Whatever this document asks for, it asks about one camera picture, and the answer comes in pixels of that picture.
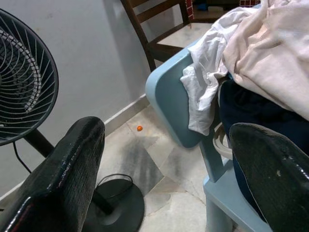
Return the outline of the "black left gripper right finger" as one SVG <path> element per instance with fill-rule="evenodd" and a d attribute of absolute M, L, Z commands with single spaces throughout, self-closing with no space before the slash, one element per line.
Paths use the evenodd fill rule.
<path fill-rule="evenodd" d="M 230 128 L 233 153 L 273 232 L 309 232 L 309 156 L 286 136 L 252 123 Z"/>

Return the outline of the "dark wooden chair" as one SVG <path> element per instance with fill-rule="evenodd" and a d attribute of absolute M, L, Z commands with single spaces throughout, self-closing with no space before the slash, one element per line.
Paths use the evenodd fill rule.
<path fill-rule="evenodd" d="M 188 2 L 194 0 L 163 0 L 155 6 L 135 12 L 137 7 L 149 2 L 150 0 L 121 0 L 124 10 L 140 40 L 145 52 L 150 71 L 156 69 L 156 61 L 165 62 L 173 55 L 187 47 L 192 42 L 201 38 L 219 16 L 194 19 L 193 7 Z M 164 12 L 178 6 L 180 9 L 182 23 L 161 33 L 152 40 L 148 40 L 143 24 Z"/>

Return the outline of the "black standing fan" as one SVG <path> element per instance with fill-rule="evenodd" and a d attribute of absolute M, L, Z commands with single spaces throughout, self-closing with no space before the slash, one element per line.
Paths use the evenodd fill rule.
<path fill-rule="evenodd" d="M 44 160 L 54 150 L 38 131 L 58 94 L 55 61 L 40 37 L 0 9 L 0 146 L 25 139 Z M 138 232 L 145 204 L 126 174 L 96 181 L 81 232 Z"/>

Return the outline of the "cream white garment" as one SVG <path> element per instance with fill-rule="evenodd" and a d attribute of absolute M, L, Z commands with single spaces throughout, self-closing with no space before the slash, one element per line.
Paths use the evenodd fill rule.
<path fill-rule="evenodd" d="M 261 0 L 223 63 L 237 84 L 309 121 L 309 0 Z"/>

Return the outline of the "white shirt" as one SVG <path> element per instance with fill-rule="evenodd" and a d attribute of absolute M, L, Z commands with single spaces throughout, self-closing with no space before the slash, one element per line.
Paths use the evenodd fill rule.
<path fill-rule="evenodd" d="M 222 61 L 223 51 L 240 23 L 256 11 L 256 8 L 246 7 L 229 11 L 188 48 L 193 63 L 183 69 L 180 81 L 188 95 L 190 130 L 209 135 L 214 121 L 212 101 L 219 88 L 218 80 L 228 73 Z"/>

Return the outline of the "navy garment on chair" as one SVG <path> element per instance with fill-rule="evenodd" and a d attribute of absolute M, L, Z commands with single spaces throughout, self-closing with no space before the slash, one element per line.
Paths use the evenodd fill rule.
<path fill-rule="evenodd" d="M 224 82 L 221 88 L 220 117 L 229 141 L 231 126 L 236 123 L 252 123 L 286 136 L 309 156 L 309 121 L 254 92 L 242 88 L 232 80 Z M 233 165 L 237 183 L 243 196 L 259 216 L 265 220 L 248 188 L 246 178 L 234 153 Z"/>

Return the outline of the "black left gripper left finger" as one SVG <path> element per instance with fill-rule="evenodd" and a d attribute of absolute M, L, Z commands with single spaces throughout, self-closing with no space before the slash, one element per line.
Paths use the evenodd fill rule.
<path fill-rule="evenodd" d="M 81 232 L 97 181 L 105 126 L 77 120 L 17 190 L 0 232 Z"/>

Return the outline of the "light blue child chair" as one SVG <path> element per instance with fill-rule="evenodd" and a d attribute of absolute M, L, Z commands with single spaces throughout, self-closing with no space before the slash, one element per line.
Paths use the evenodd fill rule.
<path fill-rule="evenodd" d="M 199 146 L 201 150 L 207 170 L 203 182 L 206 232 L 232 232 L 233 223 L 245 232 L 272 232 L 241 194 L 233 162 L 223 159 L 214 148 L 214 129 L 220 122 L 218 110 L 208 136 L 188 129 L 188 95 L 180 78 L 191 63 L 188 49 L 182 48 L 149 75 L 145 93 L 175 142 L 184 148 Z"/>

